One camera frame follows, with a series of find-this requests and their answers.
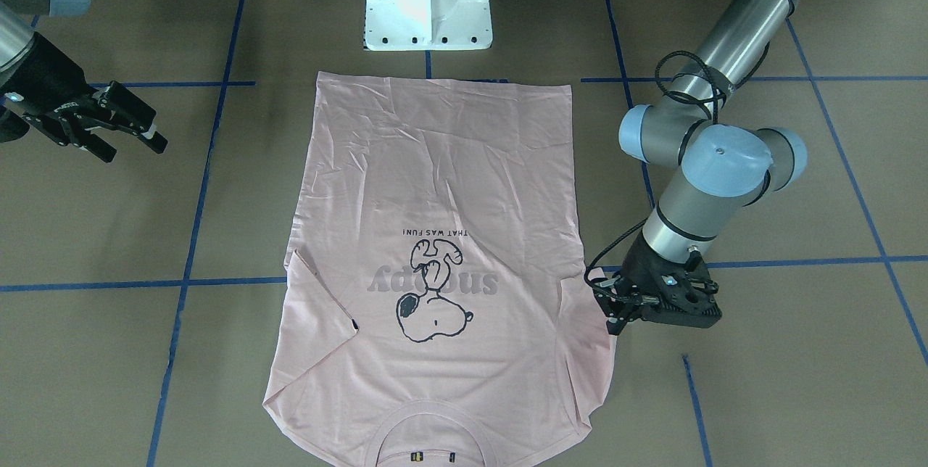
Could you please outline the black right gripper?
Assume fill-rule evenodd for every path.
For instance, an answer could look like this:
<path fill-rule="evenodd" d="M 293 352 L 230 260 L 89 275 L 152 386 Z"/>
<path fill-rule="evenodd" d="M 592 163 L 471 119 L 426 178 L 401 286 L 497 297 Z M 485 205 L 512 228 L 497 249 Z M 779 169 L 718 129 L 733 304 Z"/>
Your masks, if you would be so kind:
<path fill-rule="evenodd" d="M 2 70 L 2 94 L 19 94 L 25 114 L 18 117 L 2 107 L 1 142 L 25 136 L 29 130 L 25 118 L 32 115 L 40 117 L 38 129 L 52 141 L 86 150 L 103 163 L 112 162 L 117 150 L 92 132 L 96 128 L 129 133 L 156 154 L 165 152 L 168 141 L 154 123 L 156 111 L 115 80 L 97 93 L 106 120 L 84 115 L 57 117 L 56 109 L 66 104 L 86 107 L 93 91 L 82 68 L 42 34 L 33 32 L 25 53 Z"/>

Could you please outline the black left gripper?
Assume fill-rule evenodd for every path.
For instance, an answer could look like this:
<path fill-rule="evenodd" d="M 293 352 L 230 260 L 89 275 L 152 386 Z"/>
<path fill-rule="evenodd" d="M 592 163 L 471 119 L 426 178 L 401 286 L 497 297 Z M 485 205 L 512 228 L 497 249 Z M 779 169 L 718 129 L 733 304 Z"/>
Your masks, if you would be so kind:
<path fill-rule="evenodd" d="M 636 237 L 614 291 L 592 288 L 608 317 L 608 334 L 619 336 L 631 321 L 710 328 L 722 318 L 715 299 L 718 285 L 702 252 L 686 250 L 684 256 L 683 263 L 668 261 L 647 245 L 643 235 Z"/>

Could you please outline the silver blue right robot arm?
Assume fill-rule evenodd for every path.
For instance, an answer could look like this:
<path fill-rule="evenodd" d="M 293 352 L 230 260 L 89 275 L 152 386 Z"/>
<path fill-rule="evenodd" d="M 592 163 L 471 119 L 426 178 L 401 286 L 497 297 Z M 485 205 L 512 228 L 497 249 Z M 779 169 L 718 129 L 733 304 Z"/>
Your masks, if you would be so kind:
<path fill-rule="evenodd" d="M 1 0 L 1 140 L 13 142 L 36 130 L 59 146 L 111 162 L 115 147 L 96 134 L 105 129 L 163 153 L 167 139 L 149 104 L 115 80 L 101 89 L 89 85 L 83 68 L 26 20 L 83 15 L 90 5 L 91 0 Z"/>

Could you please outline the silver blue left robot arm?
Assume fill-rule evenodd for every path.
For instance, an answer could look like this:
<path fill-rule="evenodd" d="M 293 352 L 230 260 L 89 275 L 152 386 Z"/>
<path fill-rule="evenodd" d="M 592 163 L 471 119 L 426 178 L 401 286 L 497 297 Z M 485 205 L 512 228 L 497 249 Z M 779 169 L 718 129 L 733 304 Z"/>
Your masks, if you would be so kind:
<path fill-rule="evenodd" d="M 792 132 L 740 130 L 726 120 L 725 106 L 748 84 L 780 28 L 793 30 L 803 0 L 731 0 L 707 28 L 694 51 L 667 54 L 649 80 L 656 103 L 633 103 L 612 0 L 604 0 L 629 113 L 618 138 L 640 163 L 646 186 L 649 166 L 675 176 L 663 195 L 647 192 L 648 219 L 631 228 L 635 241 L 622 268 L 597 285 L 610 334 L 635 321 L 708 328 L 719 321 L 717 285 L 705 253 L 739 204 L 751 205 L 799 179 L 808 150 Z"/>

